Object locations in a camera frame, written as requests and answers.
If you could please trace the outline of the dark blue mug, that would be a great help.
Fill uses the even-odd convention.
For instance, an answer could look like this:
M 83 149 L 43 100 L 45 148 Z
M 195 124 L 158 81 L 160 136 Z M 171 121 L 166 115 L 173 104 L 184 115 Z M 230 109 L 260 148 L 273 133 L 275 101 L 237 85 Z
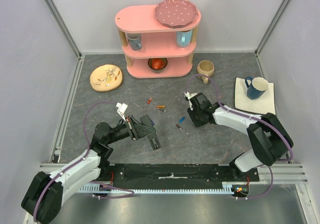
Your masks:
M 262 77 L 247 76 L 244 82 L 247 87 L 246 96 L 251 100 L 260 98 L 269 88 L 268 81 Z

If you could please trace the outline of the red cup in bowl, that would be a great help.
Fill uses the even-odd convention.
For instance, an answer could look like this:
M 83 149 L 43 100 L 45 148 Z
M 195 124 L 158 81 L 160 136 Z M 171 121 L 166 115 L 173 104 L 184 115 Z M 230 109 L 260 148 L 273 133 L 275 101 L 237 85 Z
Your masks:
M 166 62 L 163 61 L 161 58 L 153 58 L 151 60 L 151 67 L 155 70 L 163 69 L 166 65 Z

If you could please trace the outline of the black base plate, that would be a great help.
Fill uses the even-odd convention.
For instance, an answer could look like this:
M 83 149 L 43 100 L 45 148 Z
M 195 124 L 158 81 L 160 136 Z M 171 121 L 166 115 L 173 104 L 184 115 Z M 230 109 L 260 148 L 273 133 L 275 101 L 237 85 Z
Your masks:
M 251 181 L 260 180 L 258 170 L 253 168 L 245 173 L 235 174 L 228 164 L 147 164 L 147 163 L 116 163 L 101 170 L 99 181 L 115 182 L 133 179 L 160 178 L 213 179 L 214 181 Z

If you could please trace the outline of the grey mug on shelf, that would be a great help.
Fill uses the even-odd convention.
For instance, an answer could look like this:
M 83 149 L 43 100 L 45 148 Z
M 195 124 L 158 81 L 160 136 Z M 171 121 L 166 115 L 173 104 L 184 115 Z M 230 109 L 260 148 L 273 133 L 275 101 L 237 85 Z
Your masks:
M 140 33 L 128 33 L 127 40 L 130 45 L 130 47 L 134 51 L 139 51 L 142 49 L 142 43 L 141 43 L 141 34 Z

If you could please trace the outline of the yellow bird painted plate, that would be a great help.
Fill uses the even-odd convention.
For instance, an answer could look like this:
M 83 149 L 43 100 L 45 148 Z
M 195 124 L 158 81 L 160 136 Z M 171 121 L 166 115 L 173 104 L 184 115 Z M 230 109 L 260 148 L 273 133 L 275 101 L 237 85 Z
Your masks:
M 113 64 L 97 67 L 90 75 L 90 85 L 97 92 L 108 92 L 118 88 L 123 82 L 122 70 Z

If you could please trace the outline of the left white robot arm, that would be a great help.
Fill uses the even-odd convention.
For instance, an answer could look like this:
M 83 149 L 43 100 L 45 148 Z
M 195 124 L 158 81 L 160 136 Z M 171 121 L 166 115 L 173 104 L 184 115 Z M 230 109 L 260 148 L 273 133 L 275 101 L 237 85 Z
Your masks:
M 33 216 L 34 222 L 50 223 L 60 212 L 63 204 L 85 184 L 110 175 L 109 157 L 113 152 L 110 144 L 125 138 L 136 141 L 147 137 L 153 150 L 161 147 L 156 129 L 149 115 L 136 120 L 132 115 L 111 127 L 101 122 L 95 127 L 91 143 L 79 157 L 50 173 L 38 172 L 24 198 L 21 207 Z

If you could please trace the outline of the light blue mug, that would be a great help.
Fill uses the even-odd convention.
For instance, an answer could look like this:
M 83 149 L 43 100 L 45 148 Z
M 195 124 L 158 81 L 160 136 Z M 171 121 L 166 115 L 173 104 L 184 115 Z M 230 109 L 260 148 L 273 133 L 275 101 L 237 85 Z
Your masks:
M 188 31 L 177 31 L 176 32 L 176 44 L 181 47 L 185 48 L 191 42 L 193 30 Z

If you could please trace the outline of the beige ceramic mug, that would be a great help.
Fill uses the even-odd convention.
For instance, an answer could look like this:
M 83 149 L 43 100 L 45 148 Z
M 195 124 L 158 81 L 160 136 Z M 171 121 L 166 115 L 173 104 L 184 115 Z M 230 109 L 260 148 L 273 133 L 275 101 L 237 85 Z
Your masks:
M 215 71 L 214 64 L 209 60 L 202 60 L 199 62 L 196 73 L 198 74 L 198 78 L 203 81 L 204 84 L 209 82 L 209 77 L 213 75 Z

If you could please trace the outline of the pink three-tier shelf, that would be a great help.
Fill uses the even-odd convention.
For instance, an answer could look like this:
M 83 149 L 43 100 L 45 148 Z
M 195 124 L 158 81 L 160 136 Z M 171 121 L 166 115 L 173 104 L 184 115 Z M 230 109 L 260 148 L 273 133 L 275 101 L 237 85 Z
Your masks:
M 198 11 L 188 26 L 169 28 L 161 25 L 156 19 L 155 9 L 155 4 L 134 5 L 121 9 L 115 15 L 127 71 L 137 79 L 183 77 L 193 67 L 201 13 Z M 190 44 L 187 47 L 179 47 L 176 44 L 176 32 L 189 30 L 192 30 Z M 141 35 L 141 50 L 133 50 L 130 47 L 128 34 Z M 149 67 L 149 60 L 154 58 L 167 60 L 167 66 L 163 71 L 153 71 Z

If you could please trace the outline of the white square plate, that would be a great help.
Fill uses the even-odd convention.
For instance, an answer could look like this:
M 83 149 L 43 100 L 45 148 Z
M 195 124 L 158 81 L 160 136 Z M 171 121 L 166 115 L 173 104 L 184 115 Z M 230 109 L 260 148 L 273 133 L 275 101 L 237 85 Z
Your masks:
M 234 106 L 237 110 L 253 114 L 276 114 L 274 83 L 268 83 L 268 90 L 258 99 L 249 99 L 247 97 L 247 86 L 245 80 L 240 77 L 235 78 L 234 88 Z

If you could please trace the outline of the pink dotted plate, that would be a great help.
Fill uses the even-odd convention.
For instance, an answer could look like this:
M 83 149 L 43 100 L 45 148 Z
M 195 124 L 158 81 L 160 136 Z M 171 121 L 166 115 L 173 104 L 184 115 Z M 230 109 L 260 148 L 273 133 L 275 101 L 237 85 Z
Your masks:
M 189 0 L 164 0 L 156 5 L 156 20 L 168 28 L 183 28 L 191 24 L 199 15 L 195 4 Z

